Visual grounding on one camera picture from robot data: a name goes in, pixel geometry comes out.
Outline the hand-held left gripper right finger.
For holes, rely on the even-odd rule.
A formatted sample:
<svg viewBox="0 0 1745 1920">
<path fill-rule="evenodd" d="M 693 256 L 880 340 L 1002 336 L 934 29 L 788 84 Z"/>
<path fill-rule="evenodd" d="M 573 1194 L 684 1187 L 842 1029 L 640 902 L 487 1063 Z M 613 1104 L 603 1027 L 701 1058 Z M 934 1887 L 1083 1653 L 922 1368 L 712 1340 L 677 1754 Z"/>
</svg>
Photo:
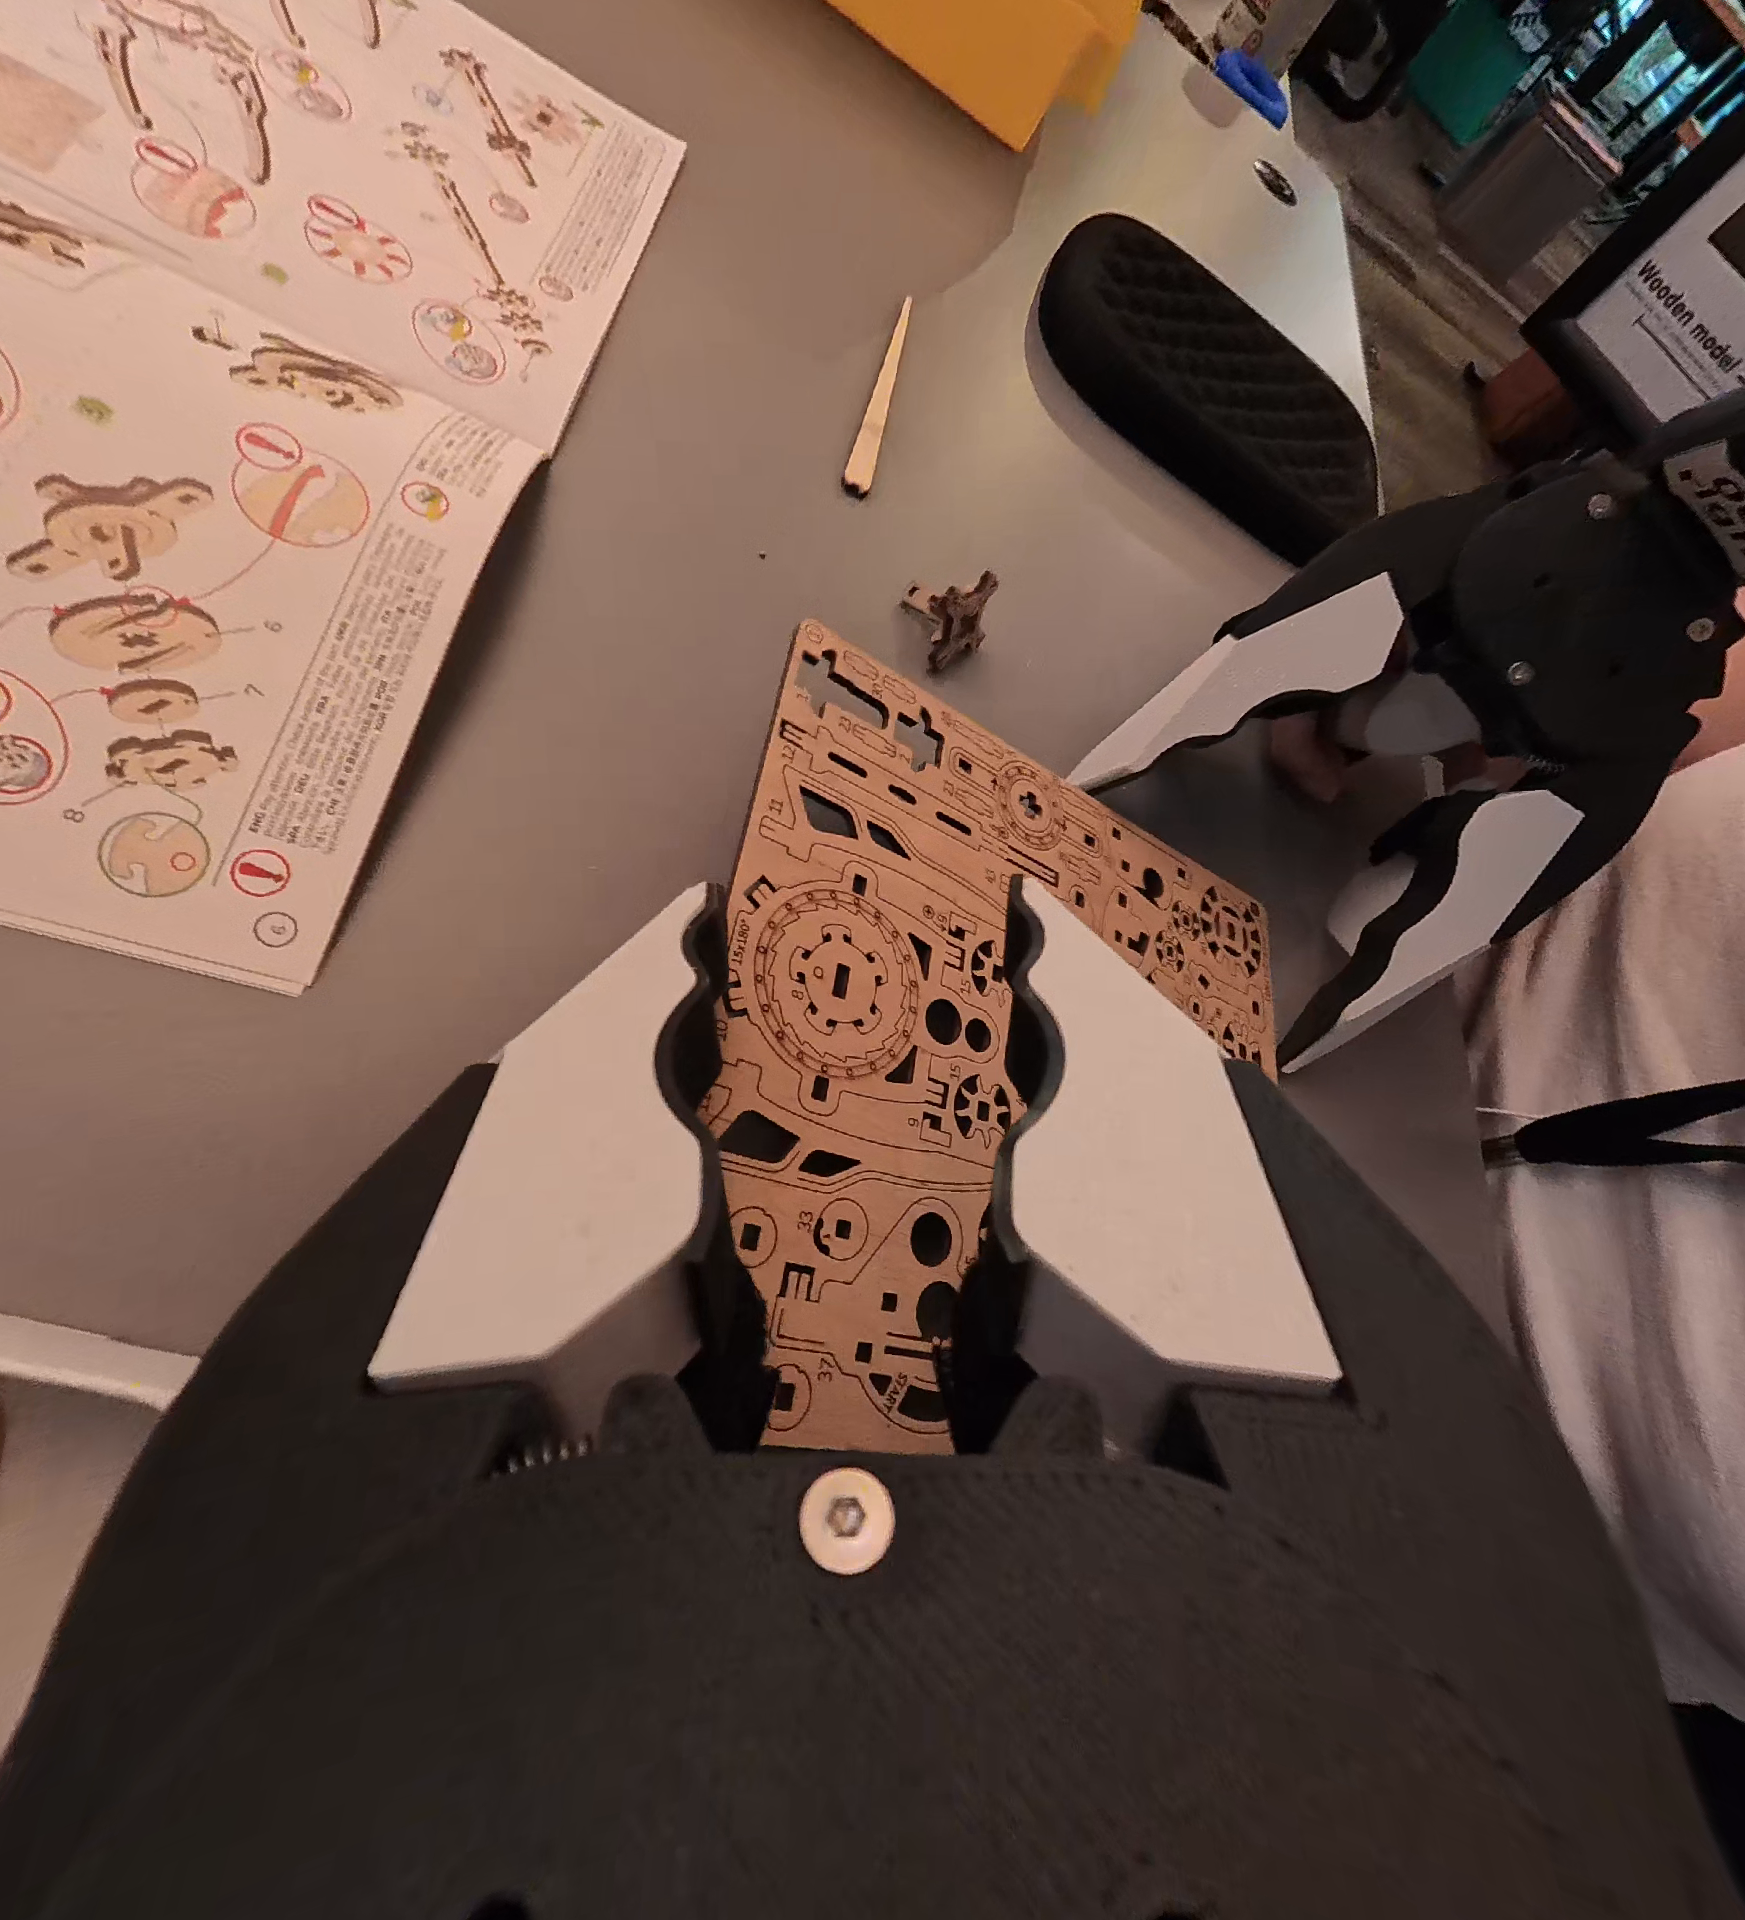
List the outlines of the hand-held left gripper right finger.
<svg viewBox="0 0 1745 1920">
<path fill-rule="evenodd" d="M 1018 1356 L 1165 1422 L 1176 1387 L 1329 1396 L 1345 1368 L 1233 1091 L 1233 1058 L 1034 879 L 1017 1010 L 1047 1063 L 994 1165 Z"/>
</svg>

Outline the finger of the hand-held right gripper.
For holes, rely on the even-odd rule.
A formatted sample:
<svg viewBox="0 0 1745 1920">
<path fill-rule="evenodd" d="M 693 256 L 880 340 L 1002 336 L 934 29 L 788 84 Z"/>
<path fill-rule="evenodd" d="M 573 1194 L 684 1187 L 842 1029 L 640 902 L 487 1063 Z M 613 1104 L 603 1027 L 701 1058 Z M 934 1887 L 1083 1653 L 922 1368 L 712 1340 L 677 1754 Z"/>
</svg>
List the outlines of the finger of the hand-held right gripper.
<svg viewBox="0 0 1745 1920">
<path fill-rule="evenodd" d="M 1353 879 L 1329 909 L 1349 954 L 1279 1038 L 1279 1072 L 1341 1052 L 1480 954 L 1583 813 L 1553 790 L 1466 790 L 1429 804 L 1417 853 Z"/>
<path fill-rule="evenodd" d="M 1222 742 L 1277 707 L 1314 709 L 1383 676 L 1404 609 L 1392 576 L 1369 576 L 1243 637 L 1217 637 L 1072 771 L 1102 790 L 1138 776 L 1168 750 Z"/>
</svg>

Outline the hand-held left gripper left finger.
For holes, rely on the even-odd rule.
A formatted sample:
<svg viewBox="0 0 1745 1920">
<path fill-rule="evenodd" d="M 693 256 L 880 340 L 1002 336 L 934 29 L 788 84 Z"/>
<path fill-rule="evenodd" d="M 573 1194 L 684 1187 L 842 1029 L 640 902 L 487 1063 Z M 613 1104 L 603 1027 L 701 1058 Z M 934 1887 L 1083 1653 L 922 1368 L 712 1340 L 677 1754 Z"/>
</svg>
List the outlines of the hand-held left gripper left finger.
<svg viewBox="0 0 1745 1920">
<path fill-rule="evenodd" d="M 371 1358 L 378 1387 L 677 1374 L 722 1215 L 722 889 L 699 884 L 500 1047 Z"/>
</svg>

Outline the laser-cut plywood parts sheet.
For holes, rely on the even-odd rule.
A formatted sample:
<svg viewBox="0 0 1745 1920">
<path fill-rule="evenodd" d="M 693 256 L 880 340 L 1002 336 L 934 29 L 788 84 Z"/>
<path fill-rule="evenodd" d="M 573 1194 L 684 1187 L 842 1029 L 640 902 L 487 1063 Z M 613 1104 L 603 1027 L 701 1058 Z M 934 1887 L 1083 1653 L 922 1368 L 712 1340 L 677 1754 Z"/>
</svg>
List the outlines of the laser-cut plywood parts sheet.
<svg viewBox="0 0 1745 1920">
<path fill-rule="evenodd" d="M 1022 1115 L 1017 879 L 1277 1080 L 1257 898 L 806 622 L 736 868 L 701 1100 L 779 1368 L 770 1449 L 951 1452 L 934 1362 Z"/>
</svg>

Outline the person's right hand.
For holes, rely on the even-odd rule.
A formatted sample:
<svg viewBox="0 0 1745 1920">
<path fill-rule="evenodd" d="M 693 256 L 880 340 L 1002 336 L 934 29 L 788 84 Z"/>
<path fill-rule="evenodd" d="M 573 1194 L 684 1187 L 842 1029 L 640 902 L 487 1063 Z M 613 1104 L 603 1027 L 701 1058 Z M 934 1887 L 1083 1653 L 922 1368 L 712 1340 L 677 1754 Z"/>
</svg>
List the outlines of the person's right hand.
<svg viewBox="0 0 1745 1920">
<path fill-rule="evenodd" d="M 1268 718 L 1264 746 L 1268 746 L 1268 764 L 1309 800 L 1332 804 L 1345 797 L 1355 750 L 1341 742 L 1341 707 L 1329 703 L 1314 709 L 1296 709 Z M 1512 790 L 1516 783 L 1527 776 L 1525 757 L 1497 757 L 1480 742 L 1466 736 L 1432 757 L 1438 764 L 1438 795 L 1456 795 L 1456 790 Z"/>
</svg>

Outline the black quilted cushion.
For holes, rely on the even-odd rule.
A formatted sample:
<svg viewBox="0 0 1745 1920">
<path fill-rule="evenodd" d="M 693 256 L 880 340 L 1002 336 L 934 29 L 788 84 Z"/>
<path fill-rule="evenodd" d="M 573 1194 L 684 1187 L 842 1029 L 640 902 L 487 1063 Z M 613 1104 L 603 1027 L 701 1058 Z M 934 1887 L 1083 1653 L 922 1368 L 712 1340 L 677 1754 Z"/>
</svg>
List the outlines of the black quilted cushion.
<svg viewBox="0 0 1745 1920">
<path fill-rule="evenodd" d="M 1353 399 L 1159 229 L 1080 221 L 1034 320 L 1050 369 L 1122 447 L 1279 562 L 1309 567 L 1380 519 Z"/>
</svg>

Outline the framed fiducial marker poster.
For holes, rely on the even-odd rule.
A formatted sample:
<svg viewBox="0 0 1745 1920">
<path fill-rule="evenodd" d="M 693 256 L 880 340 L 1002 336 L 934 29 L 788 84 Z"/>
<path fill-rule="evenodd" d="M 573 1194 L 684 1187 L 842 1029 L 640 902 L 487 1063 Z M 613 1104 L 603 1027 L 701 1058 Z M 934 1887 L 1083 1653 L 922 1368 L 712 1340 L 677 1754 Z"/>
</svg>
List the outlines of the framed fiducial marker poster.
<svg viewBox="0 0 1745 1920">
<path fill-rule="evenodd" d="M 1522 324 L 1594 421 L 1745 389 L 1745 103 Z"/>
</svg>

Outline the thin wooden stick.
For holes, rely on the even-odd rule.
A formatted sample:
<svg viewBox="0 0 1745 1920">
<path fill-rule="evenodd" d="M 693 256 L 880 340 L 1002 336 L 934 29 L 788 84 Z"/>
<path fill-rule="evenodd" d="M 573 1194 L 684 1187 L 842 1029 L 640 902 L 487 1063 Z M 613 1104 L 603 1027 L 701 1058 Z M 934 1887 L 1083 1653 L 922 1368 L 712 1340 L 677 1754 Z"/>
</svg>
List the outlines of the thin wooden stick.
<svg viewBox="0 0 1745 1920">
<path fill-rule="evenodd" d="M 880 455 L 881 455 L 881 438 L 887 438 L 887 421 L 889 421 L 889 403 L 895 403 L 898 369 L 903 369 L 903 354 L 908 354 L 909 306 L 916 306 L 909 295 L 898 306 L 887 354 L 880 359 L 870 399 L 867 399 L 862 416 L 857 416 L 854 447 L 842 463 L 839 485 L 842 485 L 848 498 L 857 498 L 857 501 L 867 501 L 870 490 L 874 490 Z"/>
</svg>

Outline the person's white shirt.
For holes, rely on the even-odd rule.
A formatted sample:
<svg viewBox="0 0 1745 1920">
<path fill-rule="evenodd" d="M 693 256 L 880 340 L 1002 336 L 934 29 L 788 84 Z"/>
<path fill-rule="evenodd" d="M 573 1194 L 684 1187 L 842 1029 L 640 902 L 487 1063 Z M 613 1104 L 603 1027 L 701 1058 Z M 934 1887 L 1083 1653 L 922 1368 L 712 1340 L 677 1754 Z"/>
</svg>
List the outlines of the person's white shirt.
<svg viewBox="0 0 1745 1920">
<path fill-rule="evenodd" d="M 1480 1126 L 1745 1080 L 1745 746 L 1461 973 Z M 1664 1686 L 1745 1719 L 1745 1165 L 1502 1165 L 1516 1346 L 1645 1594 Z"/>
</svg>

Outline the white cardboard box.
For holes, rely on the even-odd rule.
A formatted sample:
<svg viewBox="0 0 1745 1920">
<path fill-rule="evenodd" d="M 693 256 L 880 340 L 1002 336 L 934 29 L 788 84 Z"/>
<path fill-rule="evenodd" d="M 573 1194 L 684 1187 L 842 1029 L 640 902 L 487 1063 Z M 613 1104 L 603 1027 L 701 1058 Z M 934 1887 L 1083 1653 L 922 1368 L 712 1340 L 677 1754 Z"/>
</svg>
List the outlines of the white cardboard box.
<svg viewBox="0 0 1745 1920">
<path fill-rule="evenodd" d="M 0 1754 L 68 1593 L 187 1356 L 0 1313 Z"/>
</svg>

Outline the teal storage bin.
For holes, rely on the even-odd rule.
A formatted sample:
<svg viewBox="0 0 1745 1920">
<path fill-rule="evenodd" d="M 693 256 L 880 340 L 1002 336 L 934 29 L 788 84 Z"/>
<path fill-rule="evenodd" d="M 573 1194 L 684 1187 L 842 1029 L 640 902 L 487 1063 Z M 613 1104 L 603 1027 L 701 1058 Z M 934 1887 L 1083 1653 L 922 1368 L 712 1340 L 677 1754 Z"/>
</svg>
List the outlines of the teal storage bin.
<svg viewBox="0 0 1745 1920">
<path fill-rule="evenodd" d="M 1407 100 L 1454 143 L 1475 143 L 1533 69 L 1516 6 L 1456 0 L 1407 69 Z"/>
</svg>

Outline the small blue plastic object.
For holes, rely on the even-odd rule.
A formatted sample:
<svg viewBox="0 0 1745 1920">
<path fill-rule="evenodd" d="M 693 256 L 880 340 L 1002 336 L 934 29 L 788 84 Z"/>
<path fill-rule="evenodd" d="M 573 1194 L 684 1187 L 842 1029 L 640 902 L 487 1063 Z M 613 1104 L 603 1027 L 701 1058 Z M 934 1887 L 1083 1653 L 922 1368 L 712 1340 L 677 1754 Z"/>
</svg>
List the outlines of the small blue plastic object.
<svg viewBox="0 0 1745 1920">
<path fill-rule="evenodd" d="M 1212 56 L 1217 80 L 1243 100 L 1257 115 L 1264 115 L 1272 129 L 1287 129 L 1293 122 L 1293 100 L 1283 80 L 1253 52 L 1227 46 Z"/>
</svg>

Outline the stacked yellow plastic bins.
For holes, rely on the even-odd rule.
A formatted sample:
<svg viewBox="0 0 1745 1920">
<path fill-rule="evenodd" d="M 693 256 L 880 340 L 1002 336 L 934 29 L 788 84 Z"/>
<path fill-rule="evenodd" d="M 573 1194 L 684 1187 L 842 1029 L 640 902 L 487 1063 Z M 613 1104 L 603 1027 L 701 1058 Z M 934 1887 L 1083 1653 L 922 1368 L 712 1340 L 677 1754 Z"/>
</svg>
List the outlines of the stacked yellow plastic bins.
<svg viewBox="0 0 1745 1920">
<path fill-rule="evenodd" d="M 1056 103 L 1097 113 L 1138 24 L 1134 0 L 835 0 L 862 37 L 1022 152 Z"/>
</svg>

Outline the assembly instruction booklet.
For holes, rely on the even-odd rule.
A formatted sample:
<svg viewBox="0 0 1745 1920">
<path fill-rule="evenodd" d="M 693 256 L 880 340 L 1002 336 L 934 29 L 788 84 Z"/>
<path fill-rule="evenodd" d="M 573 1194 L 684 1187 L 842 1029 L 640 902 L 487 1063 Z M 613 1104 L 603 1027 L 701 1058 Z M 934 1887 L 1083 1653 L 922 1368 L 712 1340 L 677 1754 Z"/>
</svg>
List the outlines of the assembly instruction booklet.
<svg viewBox="0 0 1745 1920">
<path fill-rule="evenodd" d="M 684 160 L 463 6 L 0 0 L 0 927 L 318 980 Z"/>
</svg>

